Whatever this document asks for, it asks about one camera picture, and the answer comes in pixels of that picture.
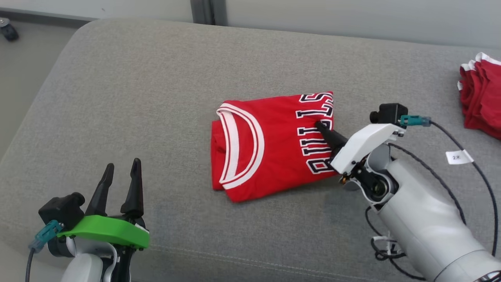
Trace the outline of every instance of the red jersey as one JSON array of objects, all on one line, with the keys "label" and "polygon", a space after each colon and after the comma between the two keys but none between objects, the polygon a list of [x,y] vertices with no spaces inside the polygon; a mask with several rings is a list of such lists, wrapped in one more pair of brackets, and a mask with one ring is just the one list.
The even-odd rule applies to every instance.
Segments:
[{"label": "red jersey", "polygon": [[212,185],[234,202],[333,176],[331,148],[315,127],[332,130],[333,94],[225,101],[212,123]]}]

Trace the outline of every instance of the stitched seam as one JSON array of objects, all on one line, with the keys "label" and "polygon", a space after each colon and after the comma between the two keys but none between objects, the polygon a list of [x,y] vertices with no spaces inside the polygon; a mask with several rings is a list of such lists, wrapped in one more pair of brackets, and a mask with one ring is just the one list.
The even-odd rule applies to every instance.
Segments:
[{"label": "stitched seam", "polygon": [[222,254],[216,254],[216,253],[208,253],[208,252],[201,252],[201,251],[188,250],[188,249],[182,249],[182,248],[167,247],[167,246],[161,246],[161,245],[156,245],[156,244],[150,244],[150,246],[155,246],[155,247],[159,247],[159,248],[163,248],[163,249],[174,249],[174,250],[180,250],[180,251],[185,251],[185,252],[194,252],[194,253],[206,254],[206,255],[210,255],[210,256],[233,258],[233,259],[244,260],[244,261],[249,261],[249,262],[263,263],[263,264],[268,264],[268,265],[273,265],[273,266],[285,267],[285,268],[289,268],[289,269],[328,274],[328,275],[332,275],[332,276],[340,276],[340,277],[345,277],[345,278],[355,278],[355,279],[361,279],[361,280],[365,280],[365,281],[382,282],[381,280],[376,280],[376,279],[362,278],[362,277],[349,276],[349,275],[343,275],[343,274],[336,274],[336,273],[331,273],[331,272],[325,272],[325,271],[319,271],[319,270],[313,270],[313,269],[307,269],[307,268],[301,268],[301,267],[294,267],[294,266],[288,266],[288,265],[282,265],[282,264],[276,264],[276,263],[271,263],[271,262],[265,262],[265,261],[253,260],[253,259],[247,259],[247,258],[241,258],[241,257],[234,257],[234,256],[228,256],[228,255],[222,255]]},{"label": "stitched seam", "polygon": [[327,277],[327,276],[320,276],[320,275],[315,275],[315,274],[311,274],[311,273],[303,273],[303,272],[290,271],[290,270],[285,270],[285,269],[278,269],[278,268],[267,267],[267,266],[263,266],[263,265],[255,265],[255,264],[238,262],[238,261],[232,261],[232,260],[223,260],[223,259],[217,259],[217,258],[213,258],[213,257],[205,257],[205,256],[194,255],[194,254],[187,254],[187,253],[178,253],[178,252],[173,252],[173,251],[169,251],[169,250],[163,250],[163,251],[169,252],[169,253],[174,253],[174,254],[185,255],[185,256],[191,256],[191,257],[198,257],[198,258],[204,258],[204,259],[209,259],[209,260],[215,260],[215,261],[230,262],[230,263],[236,263],[236,264],[242,264],[242,265],[261,267],[261,268],[266,268],[266,269],[271,269],[271,270],[284,271],[284,272],[289,272],[289,273],[294,273],[294,274],[302,274],[302,275],[308,275],[308,276],[325,278],[325,279],[332,279],[332,280],[337,280],[337,281],[347,281],[347,280],[344,280],[344,279],[339,279],[339,278],[334,278],[334,277]]}]

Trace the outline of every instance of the white robotic arm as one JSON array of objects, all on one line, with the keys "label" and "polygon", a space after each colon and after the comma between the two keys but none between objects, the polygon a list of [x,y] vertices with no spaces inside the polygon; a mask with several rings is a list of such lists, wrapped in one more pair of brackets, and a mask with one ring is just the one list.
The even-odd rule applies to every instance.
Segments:
[{"label": "white robotic arm", "polygon": [[407,116],[407,109],[399,104],[384,106],[380,109],[387,112],[380,116],[391,119],[379,122],[387,123],[370,124],[347,141],[333,142],[340,135],[329,136],[317,124],[333,150],[339,150],[330,165],[343,174],[345,185],[360,188],[391,239],[427,281],[501,280],[497,276],[501,261],[473,237],[456,206],[410,165],[390,156],[388,142],[405,133],[400,117]]}]

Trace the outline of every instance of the gray floor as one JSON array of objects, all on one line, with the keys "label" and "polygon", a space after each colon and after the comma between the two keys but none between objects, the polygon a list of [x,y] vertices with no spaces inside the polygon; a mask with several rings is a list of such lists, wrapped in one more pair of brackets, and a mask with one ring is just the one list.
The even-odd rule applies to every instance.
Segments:
[{"label": "gray floor", "polygon": [[[20,39],[8,42],[0,36],[0,158],[18,130],[33,99],[76,28],[12,22]],[[24,281],[26,254],[0,242],[0,273],[5,281]],[[36,259],[34,282],[59,281],[62,270]]]},{"label": "gray floor", "polygon": [[20,38],[0,36],[0,158],[76,28],[12,22]]}]

